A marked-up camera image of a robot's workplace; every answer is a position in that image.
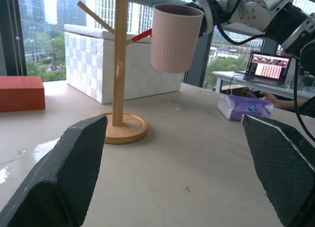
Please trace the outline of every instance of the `purple tissue package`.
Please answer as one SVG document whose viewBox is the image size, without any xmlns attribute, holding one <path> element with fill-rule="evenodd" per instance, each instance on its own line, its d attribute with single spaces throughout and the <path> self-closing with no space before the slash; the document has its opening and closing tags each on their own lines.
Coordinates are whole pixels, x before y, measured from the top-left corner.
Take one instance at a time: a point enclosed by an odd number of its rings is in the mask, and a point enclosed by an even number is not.
<svg viewBox="0 0 315 227">
<path fill-rule="evenodd" d="M 219 111 L 232 121 L 240 121 L 244 114 L 270 118 L 273 108 L 270 101 L 235 95 L 220 96 L 218 104 Z"/>
</svg>

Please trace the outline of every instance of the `building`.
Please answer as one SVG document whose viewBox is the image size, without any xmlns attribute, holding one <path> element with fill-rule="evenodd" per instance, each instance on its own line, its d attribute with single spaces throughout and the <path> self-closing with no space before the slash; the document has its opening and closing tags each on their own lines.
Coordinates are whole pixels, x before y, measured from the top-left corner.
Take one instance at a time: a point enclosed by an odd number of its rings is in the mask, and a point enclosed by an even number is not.
<svg viewBox="0 0 315 227">
<path fill-rule="evenodd" d="M 244 41 L 244 40 L 250 38 L 250 36 L 239 34 L 239 33 L 235 33 L 235 32 L 229 32 L 229 37 L 232 40 L 237 41 L 237 42 Z M 254 47 L 254 48 L 261 48 L 262 44 L 263 44 L 263 41 L 264 40 L 262 38 L 256 38 L 256 39 L 248 42 L 248 44 L 250 46 Z"/>
<path fill-rule="evenodd" d="M 115 28 L 115 0 L 87 0 L 87 6 L 94 10 L 108 25 Z M 138 34 L 152 28 L 153 8 L 141 4 L 128 3 L 127 33 Z M 87 18 L 87 26 L 103 27 L 92 18 Z"/>
<path fill-rule="evenodd" d="M 87 15 L 77 3 L 79 0 L 57 0 L 57 25 L 63 29 L 65 24 L 76 24 L 86 26 Z"/>
<path fill-rule="evenodd" d="M 21 20 L 45 22 L 44 0 L 19 0 Z"/>
<path fill-rule="evenodd" d="M 315 13 L 315 3 L 310 0 L 295 0 L 293 3 L 308 15 Z"/>
</svg>

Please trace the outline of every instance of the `white box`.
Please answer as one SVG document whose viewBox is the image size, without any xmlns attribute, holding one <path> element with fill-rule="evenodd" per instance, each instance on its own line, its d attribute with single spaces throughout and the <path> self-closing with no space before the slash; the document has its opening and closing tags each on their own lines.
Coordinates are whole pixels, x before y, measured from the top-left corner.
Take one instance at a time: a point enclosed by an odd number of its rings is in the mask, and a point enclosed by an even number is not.
<svg viewBox="0 0 315 227">
<path fill-rule="evenodd" d="M 65 25 L 64 29 L 67 83 L 102 104 L 112 102 L 113 35 L 77 25 Z M 150 63 L 150 54 L 149 37 L 127 46 L 125 100 L 180 90 L 183 75 L 155 70 Z"/>
</svg>

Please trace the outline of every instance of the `red foam block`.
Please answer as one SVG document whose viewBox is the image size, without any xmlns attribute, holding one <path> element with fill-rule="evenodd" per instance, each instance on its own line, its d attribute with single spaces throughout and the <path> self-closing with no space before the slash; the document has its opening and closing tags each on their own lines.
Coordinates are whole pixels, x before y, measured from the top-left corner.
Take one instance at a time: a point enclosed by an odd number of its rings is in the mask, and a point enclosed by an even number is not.
<svg viewBox="0 0 315 227">
<path fill-rule="evenodd" d="M 0 76 L 0 112 L 45 109 L 39 76 Z"/>
</svg>

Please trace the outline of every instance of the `beige tabletop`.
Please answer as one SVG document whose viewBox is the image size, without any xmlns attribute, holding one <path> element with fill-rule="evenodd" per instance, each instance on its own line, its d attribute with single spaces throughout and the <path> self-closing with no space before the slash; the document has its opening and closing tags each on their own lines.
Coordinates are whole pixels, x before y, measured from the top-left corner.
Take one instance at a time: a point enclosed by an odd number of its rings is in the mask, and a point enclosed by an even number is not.
<svg viewBox="0 0 315 227">
<path fill-rule="evenodd" d="M 111 110 L 65 82 L 45 83 L 45 94 L 46 110 L 0 113 L 0 164 Z M 148 135 L 105 144 L 84 226 L 282 226 L 256 176 L 244 129 L 218 111 L 219 96 L 183 84 L 179 92 L 126 101 L 125 111 L 150 123 Z M 272 118 L 301 130 L 293 113 L 275 109 Z M 0 184 L 0 210 L 25 176 Z"/>
</svg>

